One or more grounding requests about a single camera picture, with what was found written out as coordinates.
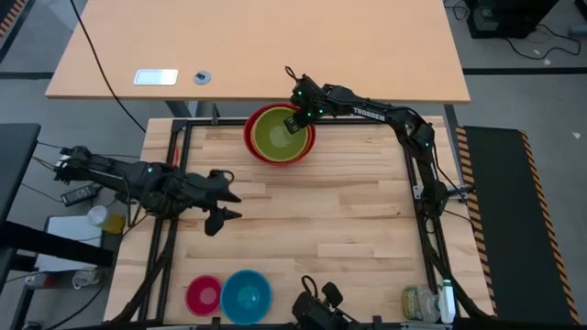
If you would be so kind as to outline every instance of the white bottle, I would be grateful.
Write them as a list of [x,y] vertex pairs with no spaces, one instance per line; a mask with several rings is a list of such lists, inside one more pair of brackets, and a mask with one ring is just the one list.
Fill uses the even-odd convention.
[[426,285],[409,286],[402,294],[404,316],[410,321],[433,324],[438,319],[451,324],[456,314],[454,294],[450,280],[444,280],[438,296]]

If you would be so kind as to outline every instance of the desk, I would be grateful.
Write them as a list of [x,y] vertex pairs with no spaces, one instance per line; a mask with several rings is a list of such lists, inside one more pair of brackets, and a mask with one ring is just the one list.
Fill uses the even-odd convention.
[[[425,118],[436,130],[441,168],[458,174],[443,118]],[[141,158],[165,161],[171,119],[151,119]],[[333,281],[345,301],[341,308],[362,322],[373,315],[384,322],[404,320],[402,289],[426,284],[414,204],[404,152],[384,125],[316,126],[314,149],[299,164],[276,168],[260,163],[245,148],[242,126],[197,126],[191,136],[188,171],[234,171],[231,190],[243,199],[230,208],[243,217],[231,220],[214,237],[204,234],[206,214],[188,210],[177,233],[164,323],[209,324],[185,308],[190,281],[213,274],[225,281],[237,270],[266,275],[273,305],[261,321],[290,322],[291,308],[310,274],[319,286]],[[464,205],[447,209],[466,215]],[[492,313],[471,225],[444,214],[454,276],[486,313]],[[153,219],[125,236],[116,264],[105,319],[116,316],[145,274]],[[158,284],[153,286],[148,318],[154,317]],[[221,311],[215,316],[224,316]]]
[[[90,0],[82,20],[121,98],[289,99],[289,65],[372,99],[470,101],[439,0]],[[178,82],[135,86],[138,69],[177,69]],[[194,83],[201,70],[210,83]],[[46,95],[112,97],[79,27]]]

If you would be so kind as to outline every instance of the black mat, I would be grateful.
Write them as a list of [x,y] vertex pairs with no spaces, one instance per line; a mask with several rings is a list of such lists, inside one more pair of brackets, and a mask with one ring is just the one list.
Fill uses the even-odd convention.
[[458,127],[463,179],[497,317],[575,324],[579,316],[524,132]]

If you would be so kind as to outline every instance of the green bowl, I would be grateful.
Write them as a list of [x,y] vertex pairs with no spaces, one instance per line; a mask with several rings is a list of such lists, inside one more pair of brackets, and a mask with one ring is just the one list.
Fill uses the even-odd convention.
[[251,132],[253,146],[265,159],[291,161],[304,151],[308,143],[307,129],[290,134],[283,123],[293,113],[294,110],[286,107],[274,107],[255,121]]

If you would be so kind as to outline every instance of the black cable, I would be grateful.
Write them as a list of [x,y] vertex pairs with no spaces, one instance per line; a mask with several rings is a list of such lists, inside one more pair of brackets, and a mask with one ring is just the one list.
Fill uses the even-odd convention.
[[49,163],[46,160],[40,159],[39,157],[35,157],[33,156],[33,159],[40,164],[40,166],[44,167],[45,169],[49,170],[49,171],[53,171],[53,164]]
[[218,171],[222,174],[230,175],[230,179],[228,180],[228,183],[232,183],[235,180],[235,173],[233,173],[232,170],[218,170]]
[[507,41],[507,43],[508,43],[508,44],[510,44],[510,47],[512,48],[512,50],[513,50],[513,51],[514,51],[516,54],[518,54],[518,55],[520,55],[520,56],[522,56],[522,57],[524,57],[524,58],[530,59],[530,60],[544,60],[544,59],[545,59],[545,58],[546,58],[546,57],[549,55],[549,53],[550,53],[551,51],[553,51],[553,50],[560,50],[560,51],[564,51],[564,52],[566,52],[567,54],[570,54],[570,55],[572,55],[572,56],[579,56],[579,55],[581,54],[581,42],[580,42],[579,40],[577,40],[577,39],[575,39],[575,38],[570,38],[570,37],[561,36],[560,34],[553,32],[553,31],[550,29],[550,27],[547,27],[547,26],[546,26],[546,25],[544,25],[544,24],[538,24],[538,25],[537,25],[537,27],[543,27],[543,28],[545,28],[545,29],[546,29],[548,32],[550,32],[550,34],[552,34],[552,35],[553,35],[553,36],[555,36],[555,37],[559,37],[559,38],[561,38],[561,39],[566,39],[566,40],[573,41],[574,43],[576,43],[576,44],[577,44],[577,51],[576,51],[576,52],[573,52],[573,51],[570,51],[570,50],[568,50],[568,49],[564,49],[564,48],[561,48],[561,47],[553,47],[553,48],[551,48],[551,49],[547,50],[547,52],[546,52],[546,53],[544,53],[544,55],[542,55],[542,56],[532,56],[532,55],[526,55],[526,54],[523,54],[523,53],[521,53],[521,52],[520,52],[518,49],[516,49],[516,48],[515,48],[515,46],[514,46],[514,43],[512,43],[512,41],[511,41],[509,38],[502,38],[502,39],[503,39],[503,40],[505,40],[505,41]]
[[45,143],[45,142],[41,142],[41,141],[37,141],[37,144],[40,144],[41,146],[45,146],[45,147],[51,147],[51,148],[56,148],[56,149],[63,149],[65,147],[60,147],[60,146],[55,146],[49,143]]
[[106,208],[110,208],[110,206],[114,205],[114,203],[116,203],[116,197],[112,199],[112,202],[110,202],[110,204],[108,204]]
[[311,277],[309,277],[308,275],[304,275],[302,276],[302,285],[304,286],[304,290],[310,294],[312,294],[312,292],[310,291],[310,288],[308,287],[308,285],[305,283],[305,280],[308,280],[312,283],[312,286],[314,287],[314,297],[318,298],[318,287],[316,286],[316,282],[314,281],[314,279],[312,279]]
[[332,316],[330,316],[330,321],[328,321],[328,325],[326,326],[326,330],[330,330],[330,326],[332,325],[332,321],[334,321],[334,317],[337,315],[338,313],[338,308],[335,308],[334,311],[332,312]]
[[[457,18],[458,21],[467,18],[467,16],[469,15],[469,9],[467,9],[467,7],[465,7],[465,6],[459,5],[462,2],[463,2],[463,0],[460,0],[454,5],[444,5],[445,8],[452,9],[452,14],[455,16],[455,18]],[[463,16],[457,15],[457,9],[462,10],[464,12],[464,15]]]
[[58,323],[45,328],[45,330],[54,330],[56,328],[58,328],[61,325],[64,325],[66,323],[68,323],[71,319],[73,319],[75,316],[79,315],[81,312],[83,312],[86,308],[88,308],[88,306],[94,302],[94,300],[98,297],[98,295],[100,295],[100,292],[102,292],[102,290],[105,288],[106,283],[110,280],[110,275],[108,275],[107,277],[104,278],[103,282],[102,282],[102,286],[100,286],[100,289],[98,289],[98,291],[95,293],[95,295],[82,307],[80,307],[80,309],[78,309],[75,313],[71,314],[70,316],[64,318],[63,320],[59,321]]
[[459,188],[457,188],[457,186],[452,182],[451,179],[449,179],[449,176],[447,176],[447,174],[445,174],[445,172],[440,168],[440,164],[438,163],[438,152],[437,152],[437,144],[433,143],[432,144],[432,149],[434,150],[434,159],[435,161],[432,162],[432,164],[434,165],[434,167],[436,167],[436,169],[438,169],[438,171],[440,171],[440,173],[442,174],[442,176],[450,183],[450,185],[455,189],[455,192],[457,192],[460,196],[460,198],[463,201],[466,201],[467,198],[465,198],[465,195],[462,194],[462,192],[460,192]]
[[[227,172],[229,172],[230,174],[232,174],[232,175],[233,175],[233,180],[234,180],[234,174],[233,174],[233,173],[232,173],[230,170],[227,170]],[[136,221],[137,221],[138,214],[140,213],[141,205],[142,205],[142,203],[143,203],[143,200],[144,200],[145,196],[147,195],[147,193],[148,193],[148,192],[150,192],[150,190],[152,189],[152,187],[153,187],[153,186],[154,186],[154,185],[155,185],[155,184],[156,184],[156,183],[157,183],[159,180],[161,180],[161,179],[164,179],[164,178],[167,178],[167,177],[169,177],[169,176],[172,176],[172,175],[173,175],[173,173],[166,173],[166,174],[163,174],[163,175],[161,175],[159,178],[155,178],[155,179],[153,179],[153,180],[149,181],[149,182],[148,182],[148,183],[145,185],[145,187],[143,188],[143,192],[142,192],[142,194],[140,195],[140,200],[138,200],[138,207],[137,207],[137,211],[135,211],[135,216],[133,216],[132,222],[131,222],[130,224],[132,224],[133,226],[136,226],[136,225],[137,225],[137,224],[135,224],[135,223],[136,223]]]
[[127,227],[132,228],[132,227],[134,227],[134,224],[133,224],[134,221],[133,222],[130,221],[130,187],[128,184],[128,178],[127,178],[127,175],[122,171],[120,172],[120,176],[122,176],[122,180],[125,183],[125,189],[127,190]]
[[110,90],[110,93],[112,94],[114,99],[118,102],[118,105],[120,105],[122,110],[125,111],[127,116],[130,119],[132,119],[132,121],[135,122],[135,124],[137,124],[137,126],[140,128],[140,130],[142,130],[143,132],[146,133],[147,131],[145,130],[145,128],[143,128],[143,126],[138,123],[137,119],[135,119],[135,117],[129,113],[129,111],[122,105],[122,102],[120,102],[120,99],[118,99],[118,96],[116,96],[116,94],[114,93],[112,86],[110,86],[110,82],[106,78],[106,75],[104,73],[104,69],[102,69],[102,63],[100,63],[100,60],[98,60],[98,55],[95,52],[94,44],[92,43],[92,40],[90,39],[90,35],[88,35],[88,31],[85,29],[85,25],[83,24],[82,18],[80,17],[80,13],[78,13],[77,7],[73,3],[73,0],[70,0],[70,4],[72,4],[73,12],[75,13],[75,16],[77,17],[78,22],[80,22],[80,27],[82,27],[85,38],[88,40],[88,44],[90,44],[90,48],[92,49],[92,53],[94,54],[95,62],[98,65],[98,69],[100,69],[100,73],[102,73],[102,78],[104,78],[104,82],[106,83],[106,86]]
[[454,213],[452,211],[449,211],[449,210],[444,210],[444,212],[448,213],[449,215],[455,215],[455,216],[458,216],[459,218],[463,218],[463,219],[469,221],[471,223],[471,225],[473,224],[472,220],[470,220],[470,218],[468,218],[466,216],[463,216],[463,215],[460,215],[460,214],[456,214],[456,213]]
[[57,198],[53,198],[53,197],[51,197],[51,196],[47,195],[46,193],[44,193],[44,192],[41,192],[41,191],[39,191],[39,190],[37,190],[37,189],[35,189],[35,188],[33,188],[33,187],[31,187],[31,186],[29,186],[29,185],[25,184],[25,183],[20,183],[20,185],[22,185],[23,187],[27,187],[27,188],[29,188],[31,191],[33,191],[33,192],[35,192],[35,193],[40,193],[40,194],[42,194],[43,196],[45,196],[45,197],[49,198],[50,200],[52,200],[52,201],[53,201],[53,202],[55,202],[55,203],[63,204],[63,201],[61,201],[61,200],[58,200]]

